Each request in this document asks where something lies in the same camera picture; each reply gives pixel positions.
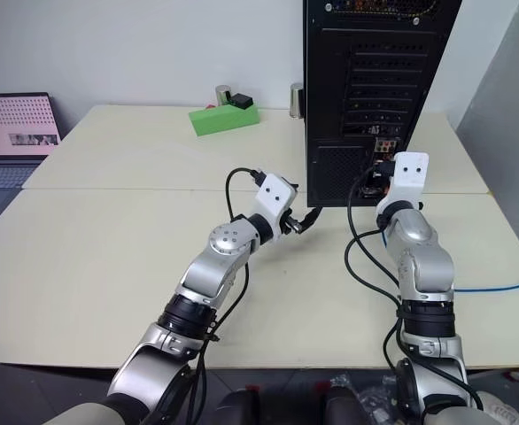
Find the green block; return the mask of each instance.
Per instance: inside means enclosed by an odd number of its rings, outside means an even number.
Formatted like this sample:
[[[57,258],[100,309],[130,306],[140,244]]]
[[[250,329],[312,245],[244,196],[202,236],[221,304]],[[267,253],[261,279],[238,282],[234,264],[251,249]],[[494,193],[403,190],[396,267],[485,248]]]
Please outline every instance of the green block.
[[[260,122],[260,115],[255,104],[247,109],[225,104],[211,109],[190,112],[189,118],[197,135],[210,135],[211,133],[250,126]]]

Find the silver canister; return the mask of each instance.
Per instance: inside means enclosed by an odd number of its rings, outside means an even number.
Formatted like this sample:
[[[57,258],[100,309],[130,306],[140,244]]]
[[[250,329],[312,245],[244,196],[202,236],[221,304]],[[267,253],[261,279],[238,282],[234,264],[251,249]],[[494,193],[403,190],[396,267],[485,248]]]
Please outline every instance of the silver canister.
[[[218,106],[228,104],[230,97],[230,86],[216,86],[216,101],[218,102]]]
[[[303,118],[305,116],[303,110],[305,107],[303,83],[294,82],[291,84],[290,92],[289,115],[292,118]]]

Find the computer tower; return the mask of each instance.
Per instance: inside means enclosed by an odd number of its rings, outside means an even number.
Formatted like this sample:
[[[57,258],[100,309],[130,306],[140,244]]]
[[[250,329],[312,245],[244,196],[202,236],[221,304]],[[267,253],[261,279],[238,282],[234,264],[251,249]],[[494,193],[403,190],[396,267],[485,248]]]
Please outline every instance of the computer tower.
[[[304,0],[307,203],[344,206],[407,148],[461,0]],[[376,205],[370,176],[353,205]]]

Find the beige table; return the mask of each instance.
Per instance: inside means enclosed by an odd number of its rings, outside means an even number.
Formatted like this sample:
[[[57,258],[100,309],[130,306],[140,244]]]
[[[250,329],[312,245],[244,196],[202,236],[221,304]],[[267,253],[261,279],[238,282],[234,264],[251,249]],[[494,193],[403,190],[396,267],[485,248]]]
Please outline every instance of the beige table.
[[[252,193],[233,198],[247,212]],[[457,286],[519,282],[519,242],[491,196],[423,201]],[[0,362],[117,367],[226,216],[214,191],[24,190],[0,217]],[[360,231],[374,228],[374,209],[354,219]],[[393,305],[346,273],[347,240],[345,210],[328,209],[308,233],[255,254],[249,293],[207,366],[385,366]],[[391,265],[379,237],[368,248]],[[352,265],[393,289],[356,250]],[[455,307],[469,367],[519,365],[519,290],[457,295]]]
[[[178,106],[97,106],[27,181],[28,189],[220,190],[236,166],[261,167],[306,190],[305,127],[287,111],[261,123],[197,137]],[[486,193],[443,114],[423,114],[409,145],[430,154],[426,193]],[[235,179],[235,190],[253,189]]]

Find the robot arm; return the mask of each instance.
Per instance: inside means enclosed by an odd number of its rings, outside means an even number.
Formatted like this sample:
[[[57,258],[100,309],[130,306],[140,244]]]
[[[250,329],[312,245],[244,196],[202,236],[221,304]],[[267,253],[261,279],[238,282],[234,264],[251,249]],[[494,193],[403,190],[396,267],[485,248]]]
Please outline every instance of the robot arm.
[[[252,213],[211,232],[165,311],[112,379],[108,398],[100,404],[76,406],[47,424],[173,423],[195,379],[187,363],[209,338],[237,271],[262,244],[276,242],[292,230],[302,233],[320,212],[311,212],[302,222],[294,220],[290,205],[296,186],[275,174],[253,171],[252,176],[259,185]]]
[[[398,343],[407,358],[396,367],[398,405],[425,424],[497,423],[476,409],[466,390],[454,326],[453,262],[417,209],[427,164],[427,154],[398,153],[390,190],[377,207],[377,224],[399,273]]]

